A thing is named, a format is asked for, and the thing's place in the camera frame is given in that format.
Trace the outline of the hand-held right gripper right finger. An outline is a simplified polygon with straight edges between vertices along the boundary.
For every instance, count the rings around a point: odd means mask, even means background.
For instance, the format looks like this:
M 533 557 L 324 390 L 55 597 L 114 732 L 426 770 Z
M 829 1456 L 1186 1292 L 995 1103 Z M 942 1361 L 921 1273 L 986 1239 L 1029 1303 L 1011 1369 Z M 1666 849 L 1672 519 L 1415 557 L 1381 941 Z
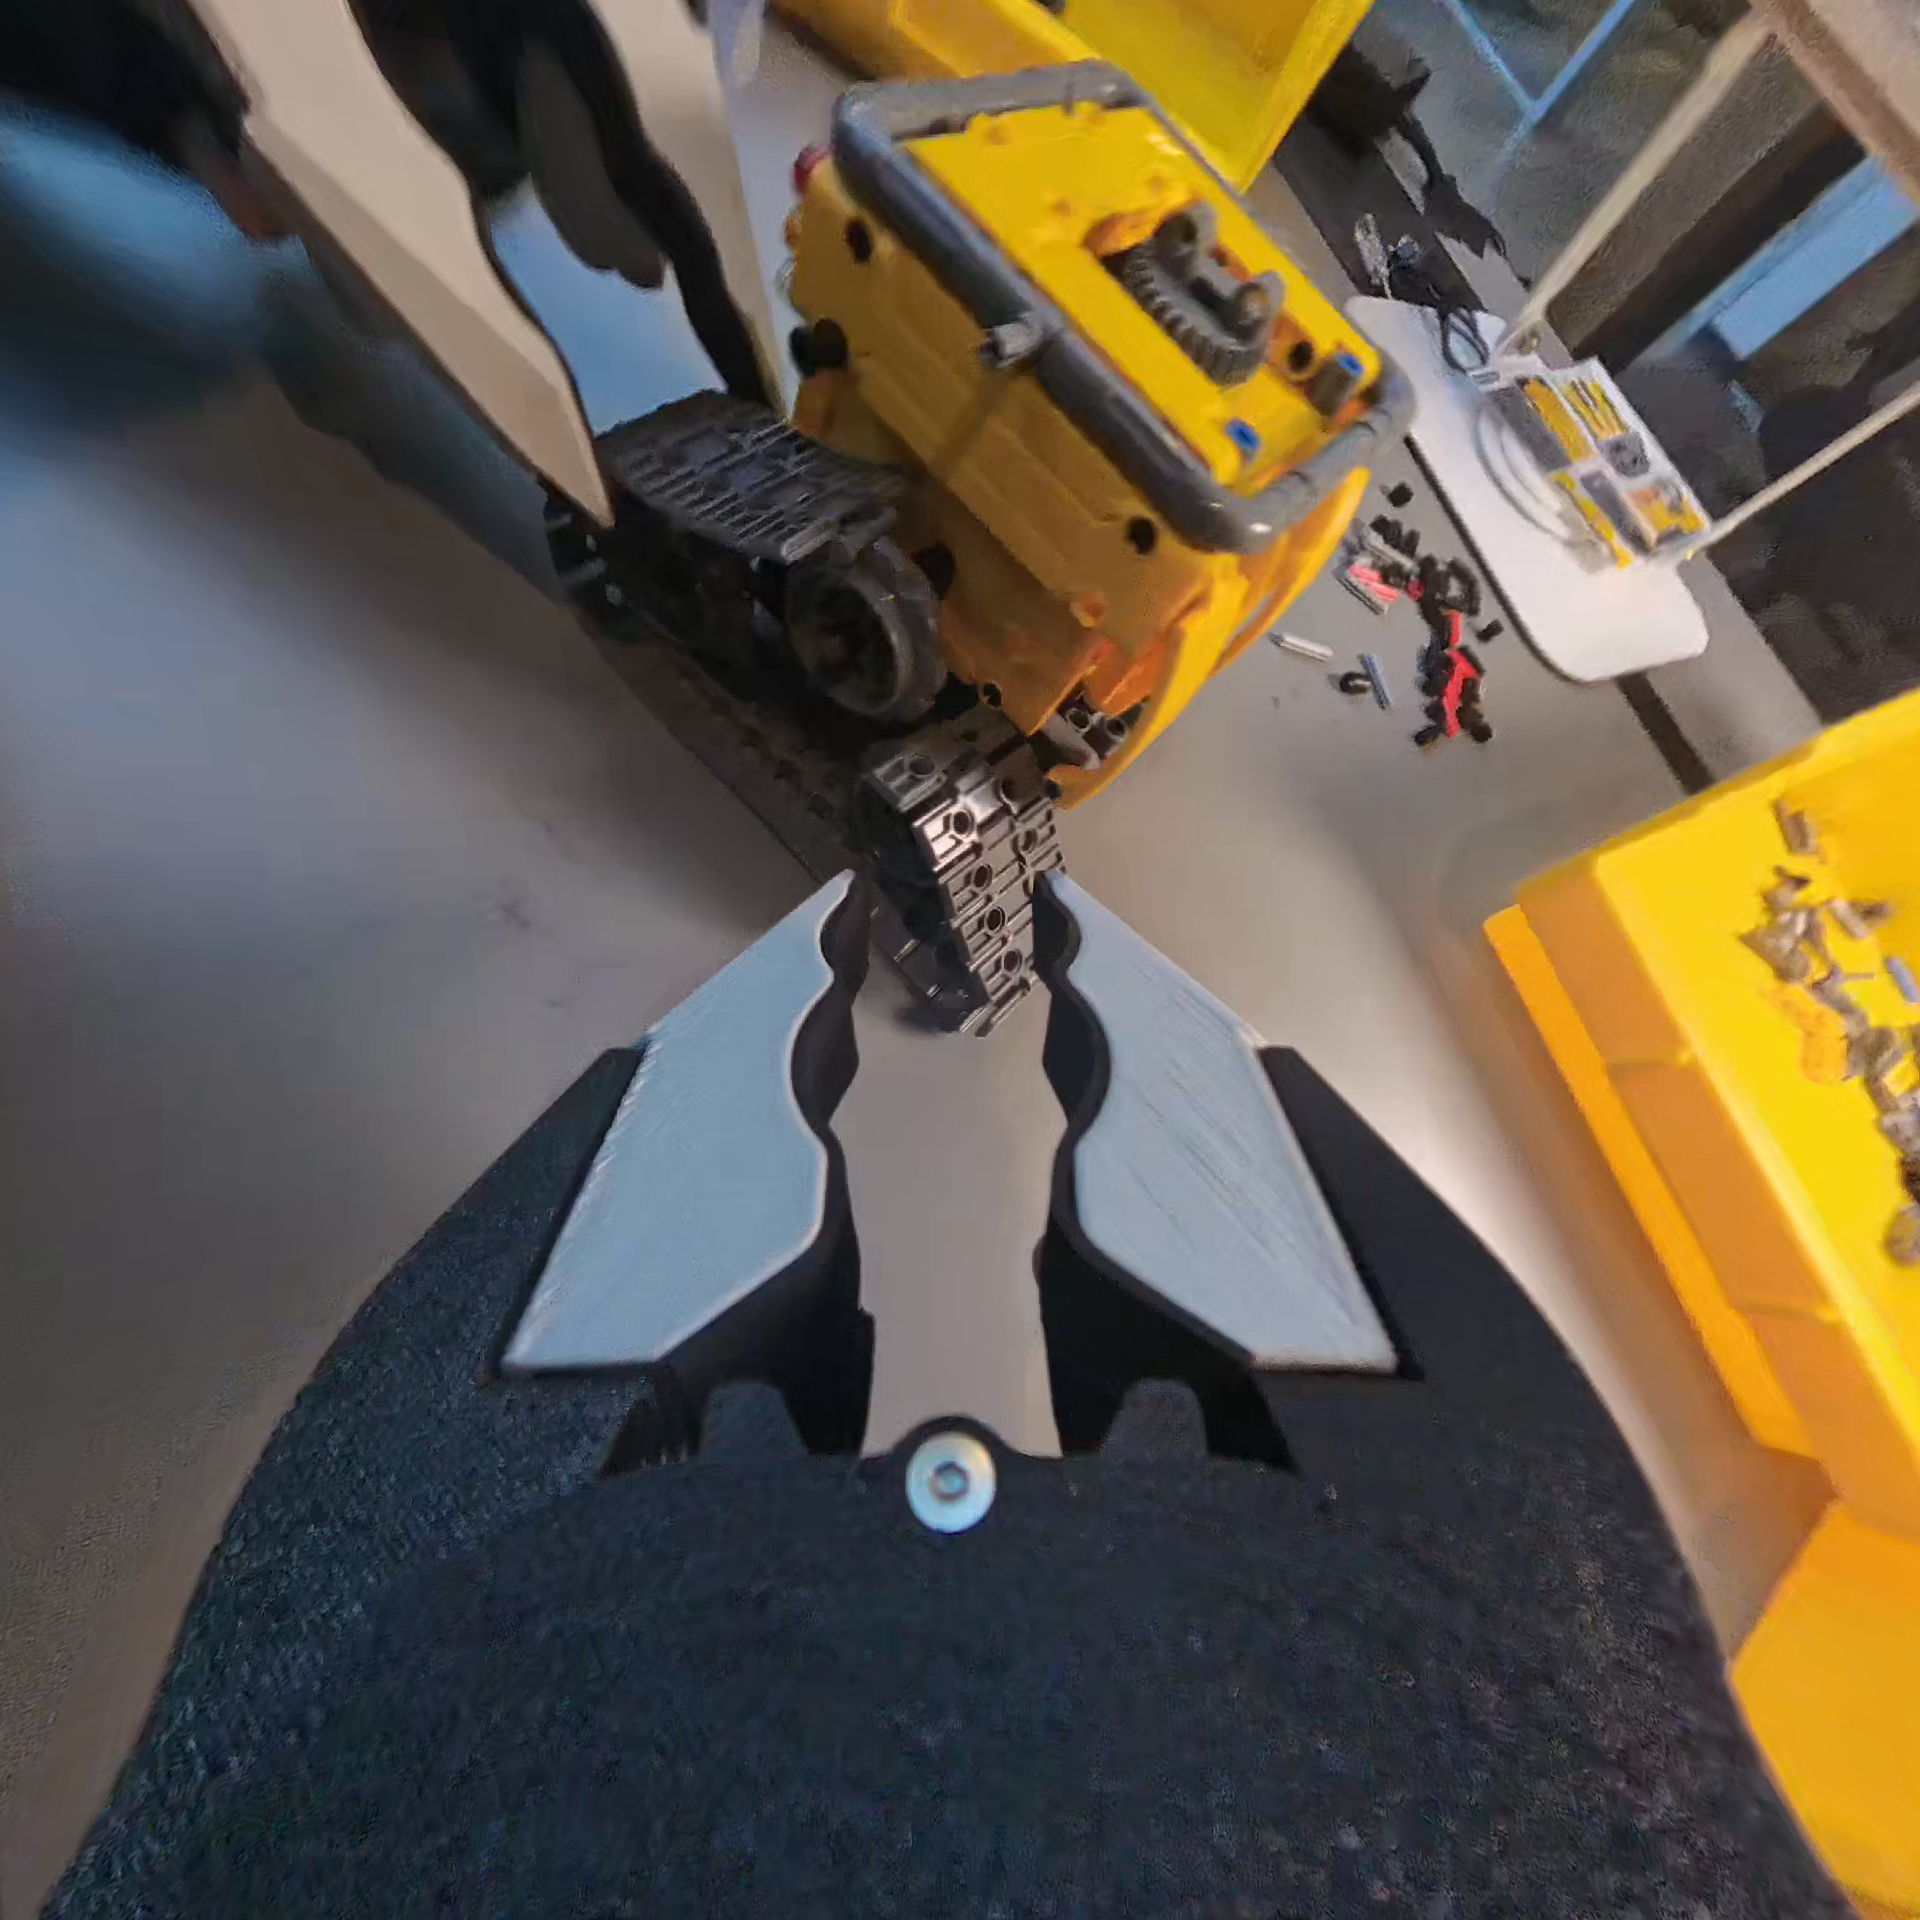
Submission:
M 1061 1453 L 1162 1403 L 1174 1449 L 1284 1455 L 1269 1388 L 1397 1380 L 1256 1028 L 1070 876 L 1035 891 L 1034 958 L 1063 1121 L 1035 1251 Z

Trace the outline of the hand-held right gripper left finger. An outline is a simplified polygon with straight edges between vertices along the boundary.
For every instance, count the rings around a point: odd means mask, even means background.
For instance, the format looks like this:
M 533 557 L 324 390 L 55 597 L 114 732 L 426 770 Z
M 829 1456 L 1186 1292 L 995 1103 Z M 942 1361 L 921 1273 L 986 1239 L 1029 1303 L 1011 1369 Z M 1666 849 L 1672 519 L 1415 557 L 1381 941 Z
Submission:
M 503 1380 L 651 1385 L 658 1433 L 763 1386 L 809 1455 L 868 1431 L 874 1320 L 836 1116 L 874 891 L 823 881 L 660 1018 L 499 1333 Z

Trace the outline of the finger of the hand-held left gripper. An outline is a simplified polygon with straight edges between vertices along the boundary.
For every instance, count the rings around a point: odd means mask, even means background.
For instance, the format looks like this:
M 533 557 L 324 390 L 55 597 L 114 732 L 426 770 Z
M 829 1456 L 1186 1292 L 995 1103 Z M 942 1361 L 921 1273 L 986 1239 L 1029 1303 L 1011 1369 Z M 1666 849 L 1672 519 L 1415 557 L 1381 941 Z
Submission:
M 670 276 L 721 388 L 779 403 L 778 329 L 705 5 L 506 7 L 516 132 L 557 228 Z
M 467 180 L 387 84 L 345 3 L 202 3 L 192 12 L 245 103 L 241 135 L 492 437 L 609 526 L 612 496 L 574 381 L 494 261 Z

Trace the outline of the black yellow toy brick vehicle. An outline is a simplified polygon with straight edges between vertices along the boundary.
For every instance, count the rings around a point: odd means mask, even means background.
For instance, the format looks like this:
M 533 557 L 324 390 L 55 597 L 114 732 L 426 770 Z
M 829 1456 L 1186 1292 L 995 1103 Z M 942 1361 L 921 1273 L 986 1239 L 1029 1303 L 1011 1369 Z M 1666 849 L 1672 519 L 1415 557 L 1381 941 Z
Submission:
M 863 80 L 795 159 L 787 407 L 692 393 L 546 507 L 602 634 L 656 623 L 805 746 L 977 715 L 1104 796 L 1324 573 L 1413 388 L 1106 61 Z

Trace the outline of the light grey desk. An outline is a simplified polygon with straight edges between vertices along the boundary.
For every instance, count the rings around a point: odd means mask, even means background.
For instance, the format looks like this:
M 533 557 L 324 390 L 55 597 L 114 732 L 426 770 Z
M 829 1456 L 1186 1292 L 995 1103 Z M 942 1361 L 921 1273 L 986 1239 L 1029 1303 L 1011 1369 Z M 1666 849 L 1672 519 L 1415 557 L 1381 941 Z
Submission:
M 3 1917 L 111 1797 L 372 1287 L 809 891 L 554 597 L 540 492 L 294 247 L 3 105 Z M 1067 872 L 1532 1295 L 1737 1648 L 1831 1501 L 1744 1428 L 1481 923 L 1677 804 L 1506 634 L 1496 737 L 1248 651 Z

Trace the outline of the yellow plastic bin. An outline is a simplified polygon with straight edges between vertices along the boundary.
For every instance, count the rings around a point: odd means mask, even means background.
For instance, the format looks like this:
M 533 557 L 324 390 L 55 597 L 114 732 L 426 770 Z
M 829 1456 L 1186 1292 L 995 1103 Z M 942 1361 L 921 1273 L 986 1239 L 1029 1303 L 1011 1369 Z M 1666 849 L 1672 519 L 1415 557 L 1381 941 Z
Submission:
M 871 80 L 968 80 L 1106 63 L 1234 186 L 1249 189 L 1370 3 L 776 3 Z
M 1731 1660 L 1766 1764 L 1866 1917 L 1917 1915 L 1917 1547 L 1833 1501 Z
M 1916 1539 L 1916 1270 L 1860 1092 L 1802 1078 L 1737 943 L 1806 806 L 1917 971 L 1917 697 L 1901 694 L 1524 881 L 1486 938 L 1744 1425 L 1866 1524 Z

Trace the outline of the cluster of small brick parts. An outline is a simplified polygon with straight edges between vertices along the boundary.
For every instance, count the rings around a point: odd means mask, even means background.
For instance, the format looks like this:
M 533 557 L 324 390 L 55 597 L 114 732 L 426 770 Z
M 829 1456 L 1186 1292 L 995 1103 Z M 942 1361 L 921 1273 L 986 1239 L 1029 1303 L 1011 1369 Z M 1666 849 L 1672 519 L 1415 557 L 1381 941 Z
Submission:
M 1496 730 L 1484 709 L 1481 649 L 1504 627 L 1481 621 L 1486 592 L 1475 566 L 1428 542 L 1407 517 L 1375 512 L 1348 526 L 1333 577 L 1356 607 L 1375 616 L 1404 611 L 1420 625 L 1409 669 L 1418 726 L 1409 742 L 1421 752 L 1454 740 L 1489 746 Z

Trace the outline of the small parts inside bin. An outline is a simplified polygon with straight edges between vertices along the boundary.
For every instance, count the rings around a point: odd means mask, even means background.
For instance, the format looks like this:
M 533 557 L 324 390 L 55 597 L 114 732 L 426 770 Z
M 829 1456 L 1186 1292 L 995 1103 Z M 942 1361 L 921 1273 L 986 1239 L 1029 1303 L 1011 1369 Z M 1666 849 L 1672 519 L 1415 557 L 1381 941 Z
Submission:
M 1776 794 L 1768 813 L 1782 858 L 1758 886 L 1737 945 L 1766 971 L 1776 1006 L 1798 1030 L 1800 1077 L 1864 1098 L 1897 1187 L 1884 1257 L 1916 1273 L 1916 972 L 1886 945 L 1897 909 L 1841 882 L 1806 804 Z

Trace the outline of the white base board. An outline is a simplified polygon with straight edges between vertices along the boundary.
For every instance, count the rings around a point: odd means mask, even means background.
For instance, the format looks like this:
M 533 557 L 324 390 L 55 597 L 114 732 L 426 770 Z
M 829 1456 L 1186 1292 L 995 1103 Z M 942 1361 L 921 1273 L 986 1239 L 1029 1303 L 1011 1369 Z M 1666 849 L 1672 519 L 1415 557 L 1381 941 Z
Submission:
M 1552 673 L 1601 685 L 1708 651 L 1708 616 L 1672 562 L 1606 566 L 1572 541 L 1549 489 L 1526 475 L 1474 381 L 1445 363 L 1432 308 L 1356 295 L 1345 314 L 1409 383 L 1409 456 L 1510 627 Z

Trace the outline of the black power adapter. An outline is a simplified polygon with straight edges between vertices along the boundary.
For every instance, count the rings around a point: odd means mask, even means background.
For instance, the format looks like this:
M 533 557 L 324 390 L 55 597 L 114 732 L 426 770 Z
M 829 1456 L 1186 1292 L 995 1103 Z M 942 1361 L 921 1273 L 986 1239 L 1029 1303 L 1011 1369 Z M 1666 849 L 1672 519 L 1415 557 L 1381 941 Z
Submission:
M 1428 228 L 1475 258 L 1493 255 L 1508 263 L 1504 234 L 1463 197 L 1420 120 L 1428 82 L 1429 66 L 1407 43 L 1391 32 L 1371 39 L 1356 32 L 1308 97 L 1308 117 L 1354 155 L 1385 138 L 1400 140 L 1420 169 L 1418 204 Z

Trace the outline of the yellow black printed sheet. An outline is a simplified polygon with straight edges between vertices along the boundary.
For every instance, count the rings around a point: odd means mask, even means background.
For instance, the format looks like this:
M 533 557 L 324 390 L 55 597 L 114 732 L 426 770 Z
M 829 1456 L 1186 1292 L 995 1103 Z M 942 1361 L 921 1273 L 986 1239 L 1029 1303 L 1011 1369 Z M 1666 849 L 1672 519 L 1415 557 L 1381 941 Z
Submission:
M 1582 566 L 1683 559 L 1712 531 L 1712 517 L 1600 360 L 1554 367 L 1514 354 L 1469 383 L 1481 468 Z

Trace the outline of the wooden booklet stand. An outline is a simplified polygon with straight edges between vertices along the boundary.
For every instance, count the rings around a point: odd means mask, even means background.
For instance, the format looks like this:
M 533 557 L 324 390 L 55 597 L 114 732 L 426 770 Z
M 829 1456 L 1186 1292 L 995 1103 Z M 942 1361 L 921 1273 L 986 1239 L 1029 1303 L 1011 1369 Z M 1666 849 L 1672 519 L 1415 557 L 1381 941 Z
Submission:
M 1493 364 L 1598 360 L 1759 601 L 1916 564 L 1916 5 L 1725 5 Z

